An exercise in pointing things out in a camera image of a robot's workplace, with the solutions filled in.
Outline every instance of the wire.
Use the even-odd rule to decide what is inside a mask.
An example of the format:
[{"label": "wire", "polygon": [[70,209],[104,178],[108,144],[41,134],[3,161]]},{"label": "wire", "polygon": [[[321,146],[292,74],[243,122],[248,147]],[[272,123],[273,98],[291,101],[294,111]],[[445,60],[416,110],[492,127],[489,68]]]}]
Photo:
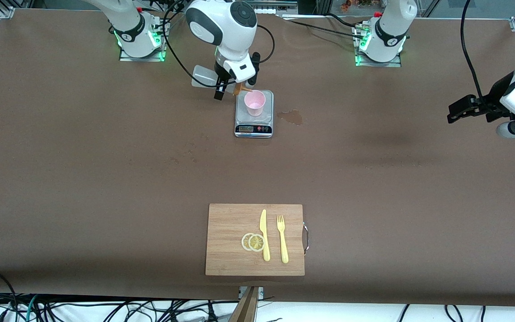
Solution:
[{"label": "wire", "polygon": [[29,302],[29,305],[27,306],[27,313],[25,314],[25,319],[28,321],[29,320],[29,316],[31,315],[31,308],[33,308],[33,302],[35,302],[35,299],[37,298],[37,295],[38,294],[35,294],[32,298],[31,298],[31,301]]},{"label": "wire", "polygon": [[274,54],[274,51],[275,51],[275,39],[274,39],[274,35],[271,33],[270,29],[267,29],[266,27],[262,26],[262,25],[257,25],[259,28],[262,28],[263,30],[265,30],[268,34],[270,34],[270,37],[271,37],[271,52],[270,54],[263,60],[261,60],[259,63],[265,63],[266,61],[268,61],[268,59],[271,58],[271,55]]},{"label": "wire", "polygon": [[[15,310],[19,310],[19,305],[17,304],[17,296],[15,293],[15,290],[13,289],[11,283],[9,283],[8,279],[6,279],[2,274],[0,274],[0,279],[2,279],[8,286],[9,291],[11,291],[12,297],[13,297],[13,304],[15,305]],[[19,319],[19,316],[15,315],[15,321],[17,322]]]},{"label": "wire", "polygon": [[147,301],[147,302],[142,303],[141,305],[139,305],[139,307],[137,307],[136,309],[133,309],[132,313],[131,313],[131,310],[128,308],[128,305],[127,305],[128,313],[127,313],[127,317],[124,319],[124,322],[127,322],[131,318],[131,316],[133,314],[135,314],[136,312],[143,313],[140,309],[143,308],[143,306],[145,306],[145,305],[147,305],[148,303],[151,303],[151,302],[152,301]]},{"label": "wire", "polygon": [[[460,310],[456,307],[456,305],[452,305],[452,307],[454,307],[454,309],[456,310],[456,313],[458,313],[458,318],[460,319],[460,322],[464,322],[462,320],[462,314],[460,314]],[[445,305],[444,306],[444,312],[446,313],[446,316],[448,316],[448,318],[450,319],[450,321],[452,322],[456,322],[456,320],[454,320],[452,318],[452,316],[450,315],[450,313],[448,312],[448,305]]]},{"label": "wire", "polygon": [[231,81],[231,82],[226,82],[224,84],[221,84],[221,85],[207,85],[207,84],[204,84],[203,82],[200,82],[198,79],[196,79],[196,77],[194,77],[192,74],[190,74],[190,72],[188,71],[188,69],[186,69],[186,67],[184,67],[184,64],[182,64],[182,62],[180,61],[180,59],[178,59],[178,56],[176,55],[176,53],[174,53],[174,49],[172,49],[172,46],[170,45],[170,42],[168,41],[168,36],[166,35],[166,24],[170,21],[170,20],[166,20],[166,18],[168,18],[168,13],[172,10],[172,8],[174,8],[174,6],[176,6],[177,4],[180,4],[181,2],[184,2],[184,0],[175,0],[169,7],[168,9],[166,9],[166,13],[164,14],[164,20],[163,20],[163,23],[162,23],[162,36],[164,37],[164,41],[166,42],[166,45],[168,46],[168,49],[170,49],[170,52],[172,53],[172,55],[174,56],[174,58],[176,59],[176,61],[178,62],[178,65],[180,65],[180,67],[182,67],[182,69],[184,69],[184,71],[186,72],[186,74],[188,74],[188,76],[190,76],[191,79],[193,79],[194,81],[196,81],[198,84],[204,86],[204,87],[208,87],[208,88],[220,88],[222,86],[228,86],[228,85],[232,85],[232,84],[235,84],[236,81]]},{"label": "wire", "polygon": [[325,13],[323,14],[323,16],[326,16],[326,17],[333,17],[335,19],[337,19],[337,21],[339,21],[341,24],[344,24],[346,25],[347,27],[355,27],[356,24],[359,24],[359,22],[356,22],[355,24],[349,24],[349,22],[345,22],[344,20],[342,20],[341,18],[337,17],[335,14],[333,13]]},{"label": "wire", "polygon": [[57,320],[59,320],[59,322],[65,322],[64,320],[61,320],[59,318],[59,316],[56,316],[54,313],[53,313],[53,310],[51,310],[51,304],[50,303],[47,303],[46,305],[47,307],[47,310],[49,311],[49,314],[51,314],[51,318],[55,317]]},{"label": "wire", "polygon": [[462,53],[464,53],[464,58],[466,58],[468,68],[470,68],[470,73],[472,73],[474,86],[476,86],[476,92],[478,92],[478,99],[481,103],[484,103],[484,98],[482,97],[482,90],[480,90],[480,84],[478,83],[478,77],[476,76],[476,71],[474,70],[474,66],[472,66],[472,61],[470,61],[470,56],[468,55],[468,51],[466,50],[466,43],[464,42],[464,19],[466,18],[466,12],[468,11],[469,5],[470,0],[466,0],[466,3],[464,4],[464,9],[462,9],[462,19],[460,20],[460,44],[462,45]]},{"label": "wire", "polygon": [[124,305],[124,304],[125,304],[124,302],[122,302],[122,303],[99,303],[99,304],[61,303],[61,304],[55,304],[51,308],[55,309],[55,308],[58,308],[60,306],[65,306],[65,305],[69,305],[69,306],[83,306],[83,307],[86,307],[86,308],[90,308],[90,307],[93,307],[93,306],[119,306],[119,305]]},{"label": "wire", "polygon": [[310,24],[304,24],[302,22],[293,21],[293,20],[290,20],[290,21],[293,22],[294,24],[298,24],[298,25],[302,25],[302,26],[306,26],[306,27],[312,27],[312,28],[315,28],[315,29],[323,30],[323,31],[328,31],[330,33],[348,35],[349,37],[353,37],[353,38],[363,38],[363,36],[361,36],[361,35],[354,35],[354,34],[351,34],[351,33],[344,33],[342,31],[337,31],[337,30],[331,30],[331,29],[327,29],[327,28],[317,27],[317,26],[313,26],[313,25],[310,25]]},{"label": "wire", "polygon": [[409,309],[409,305],[410,304],[407,304],[407,305],[405,305],[405,308],[403,308],[403,310],[401,312],[401,317],[399,318],[399,322],[402,322],[402,320],[405,318],[406,310]]}]

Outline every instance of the pink cup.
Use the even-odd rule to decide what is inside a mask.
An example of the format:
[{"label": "pink cup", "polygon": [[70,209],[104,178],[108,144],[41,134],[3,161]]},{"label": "pink cup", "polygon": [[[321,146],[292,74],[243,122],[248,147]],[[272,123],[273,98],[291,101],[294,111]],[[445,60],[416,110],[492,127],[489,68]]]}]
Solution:
[{"label": "pink cup", "polygon": [[245,94],[244,103],[251,116],[260,116],[266,104],[266,96],[259,90],[252,90]]}]

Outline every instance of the green led light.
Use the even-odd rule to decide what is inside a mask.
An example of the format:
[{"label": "green led light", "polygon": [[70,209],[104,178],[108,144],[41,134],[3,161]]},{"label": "green led light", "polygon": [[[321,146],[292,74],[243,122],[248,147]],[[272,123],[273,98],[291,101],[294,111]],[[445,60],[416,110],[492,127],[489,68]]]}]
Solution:
[{"label": "green led light", "polygon": [[154,47],[158,47],[160,45],[160,39],[157,36],[155,36],[151,31],[148,31],[148,36],[151,39],[152,45]]},{"label": "green led light", "polygon": [[363,51],[366,51],[367,47],[368,47],[368,43],[371,41],[371,33],[367,33],[363,39],[361,39],[361,43],[360,43],[360,46],[359,48]]},{"label": "green led light", "polygon": [[120,38],[118,38],[116,32],[114,33],[114,36],[116,37],[116,42],[118,43],[118,46],[122,48],[122,45],[120,44]]}]

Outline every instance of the wooden cutting board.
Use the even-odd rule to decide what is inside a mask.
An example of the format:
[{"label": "wooden cutting board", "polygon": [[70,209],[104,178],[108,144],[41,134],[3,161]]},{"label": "wooden cutting board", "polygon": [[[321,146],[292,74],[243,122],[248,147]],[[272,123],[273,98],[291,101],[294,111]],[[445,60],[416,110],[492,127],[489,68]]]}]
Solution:
[{"label": "wooden cutting board", "polygon": [[[262,210],[267,213],[267,239],[270,261],[262,252],[247,251],[241,239],[259,230]],[[289,262],[282,263],[277,216],[286,223],[286,245]],[[303,206],[301,204],[210,204],[208,213],[208,243],[206,275],[226,276],[303,276]]]}]

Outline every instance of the digital kitchen scale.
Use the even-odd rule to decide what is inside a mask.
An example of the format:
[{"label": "digital kitchen scale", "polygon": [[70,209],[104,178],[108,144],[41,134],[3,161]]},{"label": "digital kitchen scale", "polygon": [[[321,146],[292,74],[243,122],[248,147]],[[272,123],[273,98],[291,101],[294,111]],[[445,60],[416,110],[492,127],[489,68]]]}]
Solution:
[{"label": "digital kitchen scale", "polygon": [[268,138],[274,134],[274,94],[270,90],[260,90],[266,96],[266,104],[260,116],[251,116],[245,107],[242,91],[236,101],[236,124],[234,134],[237,137]]}]

